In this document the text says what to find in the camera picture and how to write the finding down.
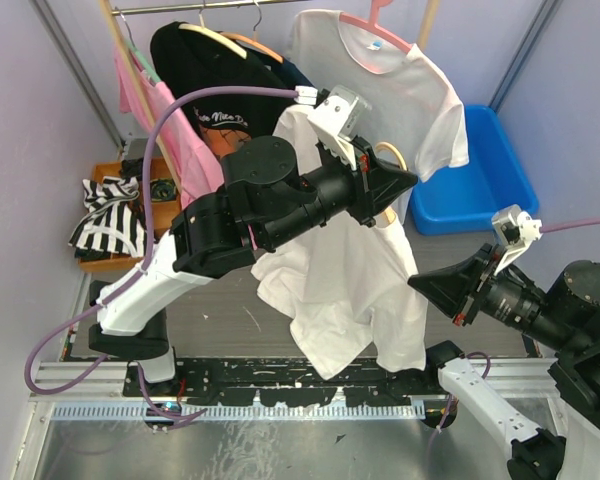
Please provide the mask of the cream wooden hanger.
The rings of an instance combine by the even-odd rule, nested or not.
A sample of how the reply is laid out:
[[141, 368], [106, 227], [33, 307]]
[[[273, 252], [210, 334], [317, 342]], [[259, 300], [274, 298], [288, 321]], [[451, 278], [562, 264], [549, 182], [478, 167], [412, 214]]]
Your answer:
[[[403, 155], [393, 144], [385, 141], [378, 142], [374, 147], [374, 151], [375, 153], [390, 153], [393, 156], [394, 164], [398, 166], [402, 171], [408, 171], [408, 167]], [[397, 218], [398, 216], [395, 210], [391, 206], [389, 206], [381, 214], [380, 226], [388, 227], [394, 224]]]

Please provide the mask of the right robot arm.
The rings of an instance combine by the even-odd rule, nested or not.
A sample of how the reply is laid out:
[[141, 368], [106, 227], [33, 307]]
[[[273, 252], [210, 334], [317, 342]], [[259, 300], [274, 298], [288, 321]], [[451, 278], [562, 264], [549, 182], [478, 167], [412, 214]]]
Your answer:
[[566, 423], [549, 430], [514, 408], [445, 341], [418, 370], [424, 390], [459, 400], [502, 449], [512, 479], [600, 479], [600, 263], [569, 263], [547, 291], [507, 250], [483, 245], [470, 258], [411, 277], [410, 287], [462, 326], [482, 313], [550, 349], [547, 374]]

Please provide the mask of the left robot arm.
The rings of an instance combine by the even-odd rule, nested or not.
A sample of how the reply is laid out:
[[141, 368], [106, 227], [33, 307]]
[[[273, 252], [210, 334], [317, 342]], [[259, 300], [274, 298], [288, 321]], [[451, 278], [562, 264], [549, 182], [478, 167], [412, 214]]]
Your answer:
[[304, 173], [293, 145], [275, 136], [226, 155], [219, 188], [190, 203], [141, 262], [100, 290], [91, 349], [139, 362], [145, 385], [171, 395], [180, 372], [167, 307], [246, 267], [322, 378], [370, 345], [387, 370], [422, 368], [427, 306], [408, 285], [417, 268], [403, 227], [385, 215], [417, 178], [377, 158], [361, 137], [352, 149], [350, 165], [313, 141]]

